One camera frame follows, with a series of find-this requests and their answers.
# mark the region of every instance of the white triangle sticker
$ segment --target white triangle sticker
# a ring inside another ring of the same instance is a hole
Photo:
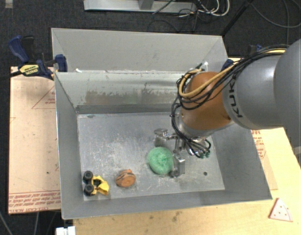
[[[272,211],[269,215],[270,219],[277,219],[277,220],[282,220],[282,221],[288,221],[288,222],[293,222],[293,218],[291,213],[289,212],[289,209],[285,205],[285,203],[277,198]]]

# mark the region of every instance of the wooden table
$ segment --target wooden table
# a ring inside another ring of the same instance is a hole
[[[261,134],[278,184],[273,200],[75,219],[77,235],[300,235],[301,168],[283,128]],[[285,202],[293,222],[268,218],[276,198]]]

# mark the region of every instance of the brown round object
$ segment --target brown round object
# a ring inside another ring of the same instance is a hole
[[[124,170],[116,177],[116,185],[119,187],[130,187],[135,183],[136,176],[131,170]]]
[[[211,71],[197,74],[192,78],[185,92],[188,93],[195,90],[215,75],[217,75],[217,73]],[[194,98],[197,98],[200,95],[209,91],[218,80],[219,78],[213,81]],[[195,110],[185,110],[184,108],[182,108],[181,116],[184,124],[195,130],[217,129],[227,125],[231,121],[231,119],[224,108],[221,89],[222,85],[215,89],[215,91],[211,94],[210,98],[215,98],[211,99],[210,101],[207,101],[204,105]],[[196,104],[185,103],[184,105],[187,107],[193,107]]]

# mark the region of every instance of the yellow toy car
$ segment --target yellow toy car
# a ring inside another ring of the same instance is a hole
[[[96,195],[97,192],[108,195],[109,185],[108,182],[103,180],[100,176],[94,176],[91,171],[85,171],[83,180],[86,183],[84,193],[86,196]]]

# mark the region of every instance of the green sponge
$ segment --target green sponge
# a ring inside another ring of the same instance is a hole
[[[167,148],[156,147],[148,153],[150,168],[159,175],[166,175],[173,169],[173,157]]]

